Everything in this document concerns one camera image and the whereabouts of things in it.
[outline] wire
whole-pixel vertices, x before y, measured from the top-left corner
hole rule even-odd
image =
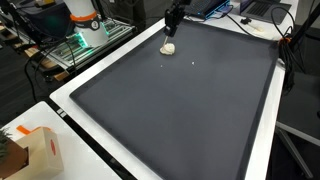
[[[41,86],[39,85],[39,82],[38,82],[38,80],[37,80],[37,71],[39,70],[42,61],[44,61],[44,60],[46,59],[46,57],[47,57],[52,51],[54,51],[54,50],[56,49],[57,46],[58,46],[58,45],[55,45],[54,47],[52,47],[52,49],[50,49],[50,50],[39,60],[38,65],[37,65],[37,67],[36,67],[35,70],[34,70],[34,79],[35,79],[36,85],[37,85],[37,86],[39,87],[39,89],[41,89],[43,92],[46,92],[46,91],[43,90],[43,89],[41,88]]]
[[[22,40],[20,39],[20,32],[19,32],[19,29],[18,29],[18,26],[17,26],[17,22],[16,22],[15,19],[13,20],[13,25],[14,25],[14,28],[16,29],[16,31],[17,31],[18,41],[20,42],[20,45],[22,45]]]
[[[76,60],[75,60],[75,58],[74,58],[73,50],[71,49],[70,44],[69,44],[67,41],[66,41],[66,44],[67,44],[67,46],[69,47],[70,52],[71,52],[71,55],[72,55],[74,74],[75,74],[75,76],[77,76],[77,74],[78,74],[78,73],[77,73],[77,66],[76,66]]]
[[[286,32],[284,33],[284,36],[289,36],[292,32],[293,32],[293,27],[289,26]]]
[[[229,16],[228,14],[226,15],[229,19],[231,19],[243,32],[245,32],[246,34],[248,34],[249,36],[253,36],[255,37],[254,35],[250,34],[248,31],[246,31],[245,29],[243,29],[243,27],[237,23],[231,16]]]
[[[301,49],[300,49],[300,43],[298,43],[298,51],[299,51],[299,55],[300,55],[300,60],[301,60],[302,67],[305,69],[305,66],[304,66],[304,58],[303,58],[303,56],[302,56],[302,52],[301,52]]]
[[[25,75],[26,75],[26,77],[27,77],[27,79],[28,79],[28,81],[29,81],[30,86],[31,86],[32,97],[33,97],[33,100],[34,100],[35,103],[37,103],[38,100],[37,100],[37,97],[36,97],[36,93],[35,93],[35,89],[34,89],[33,83],[32,83],[32,81],[31,81],[31,78],[30,78],[29,74],[28,74],[28,69],[27,69],[27,68],[28,68],[28,64],[30,63],[30,61],[31,61],[33,58],[38,57],[38,56],[41,54],[41,52],[42,52],[42,50],[40,50],[40,51],[38,51],[37,53],[35,53],[34,55],[32,55],[32,56],[28,59],[28,61],[26,62],[26,64],[24,65],[24,73],[25,73]]]
[[[285,39],[285,35],[280,31],[280,29],[279,29],[279,27],[278,27],[278,25],[276,24],[276,22],[275,22],[275,20],[274,20],[274,10],[276,10],[276,9],[281,9],[281,10],[283,10],[283,11],[285,11],[285,12],[287,12],[289,15],[290,15],[290,17],[291,17],[291,20],[292,20],[292,31],[294,31],[295,30],[295,21],[294,21],[294,18],[293,18],[293,16],[292,16],[292,14],[288,11],[288,10],[286,10],[286,9],[284,9],[283,7],[275,7],[275,8],[273,8],[272,10],[271,10],[271,20],[272,20],[272,23],[273,23],[273,25],[274,25],[274,27],[277,29],[277,31],[279,32],[279,34],[282,36],[282,38],[283,39]]]

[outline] white object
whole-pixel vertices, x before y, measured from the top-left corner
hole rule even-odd
[[[175,46],[172,43],[167,43],[160,48],[160,52],[164,55],[173,55],[175,52]]]
[[[264,31],[264,29],[262,27],[259,27],[259,26],[255,25],[255,24],[252,24],[252,23],[248,23],[248,26],[252,27],[253,29],[255,29],[255,30],[259,31],[259,32],[263,32]]]
[[[46,126],[57,134],[64,171],[52,180],[121,179],[45,102],[36,104],[3,128],[8,128],[11,138],[17,140],[24,136],[15,129],[19,125],[29,130]]]
[[[64,0],[64,2],[68,6],[71,14],[76,17],[86,17],[96,12],[91,0]],[[92,21],[91,27],[94,30],[91,28],[79,28],[78,26],[76,26],[74,30],[83,37],[88,47],[97,47],[106,44],[109,37],[103,23],[100,21]]]
[[[290,13],[295,17],[298,0],[283,0],[281,2],[292,4]],[[240,20],[243,19],[243,17],[237,15],[230,14],[230,16],[232,16],[237,22],[240,22]],[[239,27],[227,17],[218,20],[208,20],[207,22],[205,22],[205,24],[243,33],[241,29],[239,29]],[[264,32],[267,39],[280,37],[278,35],[278,32],[271,30],[274,29],[274,26],[272,24],[259,21],[257,21],[256,24],[265,29]],[[284,32],[290,25],[292,25],[292,22],[290,17],[287,16],[280,25],[280,29]],[[50,95],[50,98],[56,104],[58,104],[69,116],[71,116],[80,126],[82,126],[88,133],[90,133],[90,135],[93,136],[103,148],[105,148],[137,179],[141,180],[152,180],[161,178],[157,174],[155,174],[155,172],[149,169],[137,157],[135,157],[131,152],[129,152],[99,124],[97,124],[79,106],[77,106],[70,99],[69,95],[82,84],[84,84],[89,79],[93,78],[99,72],[104,70],[106,67],[111,65],[113,62],[117,61],[119,58],[130,52],[133,48],[141,44],[143,41],[148,39],[163,27],[164,20],[161,20]],[[245,178],[246,180],[263,180],[266,177],[283,78],[284,70],[281,68],[281,66],[277,65],[273,73],[273,78],[266,98],[264,110],[253,144]]]

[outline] cable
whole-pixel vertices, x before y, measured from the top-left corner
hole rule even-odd
[[[293,26],[293,27],[292,27],[292,31],[295,30],[294,18],[293,18],[293,16],[292,16],[292,14],[291,14],[288,10],[284,9],[283,7],[275,7],[275,8],[273,8],[273,9],[271,10],[271,20],[272,20],[272,23],[273,23],[274,27],[277,29],[277,31],[279,32],[279,34],[282,36],[282,38],[285,39],[285,35],[280,31],[278,25],[276,24],[276,22],[275,22],[275,20],[274,20],[274,14],[273,14],[273,13],[274,13],[274,10],[276,10],[276,9],[281,9],[281,10],[287,12],[287,13],[290,15],[291,20],[292,20],[292,24],[293,24],[293,25],[292,25],[292,26]]]
[[[28,79],[29,84],[30,84],[30,86],[31,86],[32,97],[33,97],[33,100],[34,100],[35,103],[37,103],[38,100],[37,100],[37,97],[36,97],[36,93],[35,93],[35,89],[34,89],[33,83],[32,83],[32,81],[31,81],[31,78],[30,78],[29,74],[28,74],[28,69],[27,69],[27,67],[28,67],[28,64],[30,63],[30,61],[31,61],[33,58],[36,58],[37,56],[39,56],[39,55],[41,54],[41,52],[42,52],[42,50],[40,50],[40,51],[38,51],[37,53],[35,53],[34,55],[32,55],[32,56],[28,59],[28,61],[26,62],[26,64],[24,65],[24,73],[25,73],[25,75],[27,76],[27,79]]]
[[[69,47],[71,55],[72,55],[74,74],[75,74],[75,76],[77,76],[77,74],[78,74],[77,73],[77,66],[76,66],[76,60],[75,60],[74,55],[73,55],[73,50],[71,49],[70,44],[67,41],[66,41],[66,44]]]
[[[231,19],[243,32],[245,32],[246,34],[248,34],[249,36],[253,36],[255,37],[254,35],[250,34],[248,31],[246,31],[245,29],[243,29],[243,27],[238,24],[231,16],[229,16],[228,14],[226,15],[229,19]]]
[[[52,49],[50,49],[50,50],[39,60],[38,65],[37,65],[37,67],[36,67],[35,70],[34,70],[34,79],[35,79],[36,85],[37,85],[37,86],[39,87],[39,89],[42,90],[43,92],[45,92],[45,90],[43,90],[43,89],[41,88],[41,86],[39,85],[39,82],[38,82],[38,80],[37,80],[37,71],[39,70],[42,61],[44,61],[45,58],[46,58],[52,51],[54,51],[57,46],[58,46],[58,45],[55,45],[54,47],[52,47]]]
[[[299,55],[300,55],[300,60],[301,60],[302,67],[305,69],[304,59],[303,59],[302,52],[301,52],[301,49],[300,49],[300,43],[298,43],[298,51],[299,51]]]
[[[291,20],[292,20],[292,26],[289,26],[288,29],[285,31],[285,33],[282,33],[281,30],[279,29],[278,25],[276,24],[274,20],[274,11],[276,9],[280,9],[285,11],[286,13],[289,14]],[[304,61],[302,57],[302,53],[299,47],[299,52],[300,52],[300,59],[301,59],[301,64],[297,61],[295,55],[293,54],[291,48],[289,47],[290,43],[290,37],[292,36],[291,34],[294,32],[295,28],[295,21],[292,16],[292,14],[282,8],[282,7],[275,7],[271,10],[271,19],[274,27],[277,29],[279,34],[281,35],[281,39],[279,40],[279,58],[284,62],[284,67],[285,67],[285,78],[284,78],[284,83],[283,83],[283,95],[287,95],[291,89],[294,86],[294,66],[293,63],[295,63],[296,67],[298,67],[303,73],[306,73],[305,71],[305,66],[304,66]]]
[[[13,25],[14,25],[14,28],[16,29],[16,31],[17,31],[18,41],[20,42],[20,45],[22,45],[22,40],[20,39],[20,32],[19,32],[19,29],[18,29],[18,26],[17,26],[17,22],[16,22],[15,19],[13,19]]]

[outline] table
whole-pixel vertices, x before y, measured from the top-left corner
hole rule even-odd
[[[121,179],[45,102],[4,126],[13,140],[24,136],[15,129],[19,125],[29,130],[46,126],[57,134],[64,171],[52,180]]]
[[[298,0],[283,0],[282,2],[292,3],[290,12],[295,17]],[[230,16],[238,22],[240,21],[240,19],[242,19],[238,15],[231,14]],[[212,21],[210,20],[208,22],[205,22],[205,24],[243,33],[231,20],[227,18]],[[257,22],[257,24],[259,24],[259,26],[263,27],[265,30],[274,28],[273,25],[269,23]],[[284,19],[282,25],[280,25],[280,29],[286,30],[286,28],[290,25],[292,25],[292,22],[291,19],[287,16]],[[162,19],[158,23],[154,24],[152,27],[138,35],[136,38],[132,39],[121,48],[117,49],[50,95],[50,98],[55,103],[57,103],[71,118],[73,118],[80,126],[82,126],[85,131],[87,131],[103,148],[105,148],[115,159],[117,159],[130,173],[132,173],[138,179],[150,180],[161,178],[151,169],[149,169],[145,164],[143,164],[143,162],[141,162],[131,152],[129,152],[124,146],[122,146],[114,137],[111,136],[111,134],[109,134],[100,125],[98,125],[80,107],[78,107],[70,99],[69,95],[79,86],[87,82],[103,69],[107,68],[113,62],[117,61],[123,55],[131,51],[133,48],[138,46],[140,43],[148,39],[163,27],[164,20]],[[268,39],[280,37],[278,35],[278,32],[273,30],[268,31],[268,33],[266,34],[271,34],[270,36],[268,35]],[[273,74],[273,78],[265,102],[265,107],[257,130],[255,142],[247,168],[247,180],[262,180],[266,177],[283,79],[284,69],[280,64],[278,64]]]

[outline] black cable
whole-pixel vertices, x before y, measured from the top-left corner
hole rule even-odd
[[[283,39],[285,39],[285,35],[280,31],[280,29],[279,29],[279,27],[278,27],[278,25],[276,24],[276,22],[275,22],[275,20],[274,20],[274,10],[276,10],[276,9],[281,9],[281,10],[283,10],[283,11],[285,11],[285,12],[287,12],[288,14],[289,14],[289,16],[291,17],[291,20],[292,20],[292,31],[294,31],[295,30],[295,22],[294,22],[294,18],[293,18],[293,16],[292,16],[292,14],[288,11],[288,10],[286,10],[286,9],[284,9],[283,7],[275,7],[275,8],[273,8],[272,10],[271,10],[271,20],[272,20],[272,23],[273,23],[273,25],[274,25],[274,27],[277,29],[277,31],[279,32],[279,34],[282,36],[282,38]]]
[[[245,32],[246,34],[248,34],[249,36],[253,36],[255,37],[254,35],[250,34],[248,31],[246,31],[245,29],[243,29],[243,27],[237,23],[232,17],[230,17],[228,14],[226,15],[229,19],[231,19],[243,32]]]
[[[38,100],[37,100],[36,93],[35,93],[35,89],[34,89],[34,86],[33,86],[32,81],[31,81],[31,78],[30,78],[30,76],[29,76],[29,73],[28,73],[28,69],[27,69],[27,68],[28,68],[28,64],[30,63],[30,61],[31,61],[32,59],[38,57],[38,56],[41,54],[41,52],[42,52],[42,50],[40,50],[40,51],[38,51],[37,53],[35,53],[34,55],[32,55],[32,56],[28,59],[28,61],[26,62],[26,64],[24,65],[24,73],[25,73],[25,75],[27,76],[27,79],[28,79],[29,84],[30,84],[30,86],[31,86],[32,97],[33,97],[33,100],[34,100],[35,103],[37,103]]]
[[[289,36],[290,34],[292,34],[292,32],[293,32],[293,27],[289,26],[286,32],[284,33],[284,36]]]
[[[57,48],[58,45],[55,45],[54,47],[52,47],[52,49],[50,49],[38,62],[38,65],[37,67],[35,68],[34,70],[34,79],[35,79],[35,82],[36,82],[36,85],[39,87],[39,89],[41,89],[42,91],[44,91],[41,86],[39,85],[39,82],[37,80],[37,71],[39,70],[40,68],[40,65],[42,63],[42,61],[44,61],[46,59],[46,57],[52,52],[54,51],[56,48]]]
[[[20,39],[20,32],[19,32],[19,29],[18,29],[18,26],[17,26],[17,22],[15,19],[13,19],[13,25],[14,25],[14,28],[16,29],[16,32],[17,32],[17,36],[18,36],[18,40],[20,42],[20,45],[22,45],[22,40]]]
[[[286,47],[286,51],[287,51],[287,53],[289,55],[289,58],[291,58],[296,63],[296,65],[299,67],[299,69],[305,74],[306,72],[305,72],[305,69],[304,69],[303,65],[300,65],[300,63],[298,63],[295,55],[293,54],[293,52],[291,51],[291,49],[289,47],[289,44],[286,43],[285,47]]]
[[[300,48],[300,43],[298,43],[298,51],[299,51],[299,55],[300,55],[300,60],[301,60],[302,67],[305,69],[304,58],[303,58],[303,56],[302,56],[302,52],[301,52],[301,48]]]
[[[66,41],[66,44],[69,47],[70,53],[72,55],[74,74],[75,74],[75,76],[77,76],[78,75],[78,73],[77,73],[77,65],[76,65],[76,60],[74,58],[73,50],[71,49],[70,44],[67,41]]]

